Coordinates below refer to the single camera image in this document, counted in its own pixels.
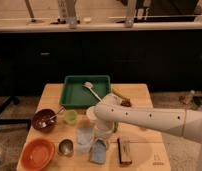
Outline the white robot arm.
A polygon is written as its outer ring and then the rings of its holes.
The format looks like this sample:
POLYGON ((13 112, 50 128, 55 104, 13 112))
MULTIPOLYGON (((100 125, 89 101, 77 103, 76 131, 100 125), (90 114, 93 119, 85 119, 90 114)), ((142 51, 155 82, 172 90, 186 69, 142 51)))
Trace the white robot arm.
POLYGON ((201 144, 196 171, 202 171, 202 111, 126 107, 110 93, 94 106, 96 128, 106 134, 114 122, 165 132, 201 144))

